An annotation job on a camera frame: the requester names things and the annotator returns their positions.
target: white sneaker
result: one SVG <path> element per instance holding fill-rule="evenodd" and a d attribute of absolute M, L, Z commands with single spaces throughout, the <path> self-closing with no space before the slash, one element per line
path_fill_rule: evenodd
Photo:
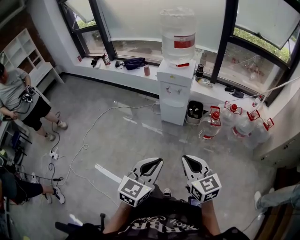
<path fill-rule="evenodd" d="M 254 205 L 255 205 L 255 209 L 258 210 L 258 207 L 257 207 L 257 202 L 258 200 L 262 197 L 262 194 L 257 191 L 255 194 L 254 194 Z"/>
<path fill-rule="evenodd" d="M 64 204 L 66 200 L 65 200 L 64 195 L 61 193 L 60 188 L 59 187 L 54 187 L 53 189 L 55 189 L 55 192 L 54 192 L 53 195 L 56 196 L 56 198 L 58 199 L 58 201 L 61 204 Z"/>
<path fill-rule="evenodd" d="M 46 135 L 46 139 L 48 139 L 49 141 L 54 141 L 55 140 L 55 135 L 51 134 L 51 133 L 47 133 Z"/>
<path fill-rule="evenodd" d="M 43 194 L 48 204 L 52 203 L 52 197 L 50 194 Z"/>
<path fill-rule="evenodd" d="M 172 197 L 172 192 L 170 189 L 166 188 L 164 191 L 163 191 L 163 195 L 164 197 Z"/>
<path fill-rule="evenodd" d="M 61 129 L 66 130 L 68 128 L 68 125 L 66 122 L 63 121 L 59 121 L 59 123 L 57 124 L 58 127 L 60 127 Z"/>

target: gray floor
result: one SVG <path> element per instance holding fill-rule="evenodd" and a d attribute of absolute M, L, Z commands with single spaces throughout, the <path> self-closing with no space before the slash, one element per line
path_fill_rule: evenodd
<path fill-rule="evenodd" d="M 94 121 L 106 109 L 114 106 L 143 106 L 153 103 L 137 93 L 75 77 L 65 77 L 66 84 L 56 85 L 46 96 L 53 111 L 61 111 L 61 119 L 69 123 L 66 131 L 58 130 L 60 158 L 55 177 L 66 177 L 69 164 L 83 145 L 83 137 Z M 43 121 L 46 130 L 49 122 Z M 85 142 L 89 149 L 82 149 L 72 168 L 88 178 L 99 190 L 118 202 L 118 184 L 95 169 L 99 164 L 113 174 L 123 177 L 136 161 L 161 157 L 164 166 L 157 180 L 161 189 L 169 187 L 176 198 L 188 198 L 186 178 L 181 166 L 183 154 L 195 155 L 207 161 L 219 175 L 223 185 L 214 200 L 217 218 L 222 231 L 231 226 L 244 230 L 259 214 L 254 208 L 255 191 L 266 192 L 271 187 L 275 169 L 253 162 L 251 152 L 240 143 L 230 144 L 220 132 L 211 141 L 199 141 L 196 128 L 176 126 L 162 122 L 150 107 L 141 109 L 110 110 L 104 114 L 88 133 Z M 50 157 L 42 157 L 54 143 L 47 142 L 31 131 L 33 145 L 27 150 L 23 164 L 26 172 L 51 177 L 48 171 Z M 117 206 L 103 193 L 98 192 L 87 180 L 70 173 L 60 187 L 66 203 L 56 199 L 48 205 L 44 198 L 36 197 L 23 206 L 12 206 L 12 219 L 20 236 L 32 240 L 64 239 L 64 234 L 54 228 L 55 221 L 73 222 L 72 215 L 81 222 L 99 224 L 100 213 L 106 222 Z M 251 239 L 261 221 L 254 221 L 245 232 Z"/>

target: large water bottle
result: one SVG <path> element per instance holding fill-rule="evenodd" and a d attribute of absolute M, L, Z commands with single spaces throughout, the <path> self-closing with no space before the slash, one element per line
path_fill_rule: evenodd
<path fill-rule="evenodd" d="M 241 115 L 237 120 L 236 125 L 232 128 L 232 133 L 237 138 L 243 138 L 248 136 L 255 127 L 255 120 L 260 118 L 259 112 L 257 110 L 247 114 Z"/>
<path fill-rule="evenodd" d="M 232 128 L 237 119 L 242 114 L 243 109 L 238 107 L 236 104 L 230 104 L 229 102 L 225 102 L 224 105 L 220 107 L 220 119 L 223 128 Z"/>
<path fill-rule="evenodd" d="M 176 67 L 189 63 L 195 53 L 196 18 L 186 7 L 164 9 L 160 12 L 162 51 L 166 62 Z"/>
<path fill-rule="evenodd" d="M 256 125 L 248 137 L 243 139 L 244 145 L 249 149 L 254 149 L 259 143 L 267 141 L 271 134 L 269 129 L 274 126 L 274 122 L 269 118 L 264 122 L 261 118 L 256 121 Z"/>
<path fill-rule="evenodd" d="M 221 130 L 220 108 L 210 107 L 210 112 L 205 113 L 198 127 L 198 136 L 203 139 L 212 139 Z"/>

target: person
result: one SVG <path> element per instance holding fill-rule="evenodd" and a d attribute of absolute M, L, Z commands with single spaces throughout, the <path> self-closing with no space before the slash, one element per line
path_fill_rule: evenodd
<path fill-rule="evenodd" d="M 254 194 L 254 203 L 256 209 L 276 207 L 287 203 L 291 203 L 294 208 L 300 209 L 300 183 L 276 191 L 271 188 L 269 193 L 264 196 L 257 191 Z"/>
<path fill-rule="evenodd" d="M 3 197 L 11 199 L 16 204 L 22 204 L 30 198 L 43 194 L 49 204 L 51 195 L 55 196 L 61 204 L 65 197 L 59 187 L 49 187 L 39 183 L 31 183 L 18 179 L 11 172 L 4 169 L 0 172 L 0 209 L 3 208 Z"/>
<path fill-rule="evenodd" d="M 33 128 L 39 135 L 54 141 L 55 135 L 45 131 L 40 118 L 45 117 L 62 129 L 67 129 L 67 123 L 60 121 L 50 111 L 51 107 L 38 93 L 32 96 L 32 103 L 21 101 L 19 96 L 26 86 L 31 86 L 30 77 L 26 72 L 19 68 L 8 72 L 0 63 L 0 112 L 13 120 L 22 120 L 24 124 Z"/>
<path fill-rule="evenodd" d="M 172 197 L 170 189 L 160 191 L 158 185 L 150 197 L 136 208 L 121 202 L 116 213 L 105 225 L 102 234 L 91 224 L 69 234 L 68 239 L 238 239 L 249 238 L 232 227 L 220 232 L 213 201 L 193 206 L 184 200 Z"/>

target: black trash bin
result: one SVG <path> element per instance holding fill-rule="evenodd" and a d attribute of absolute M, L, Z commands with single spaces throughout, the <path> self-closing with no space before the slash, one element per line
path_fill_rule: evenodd
<path fill-rule="evenodd" d="M 187 106 L 186 123 L 190 125 L 198 125 L 203 115 L 203 104 L 190 101 Z"/>

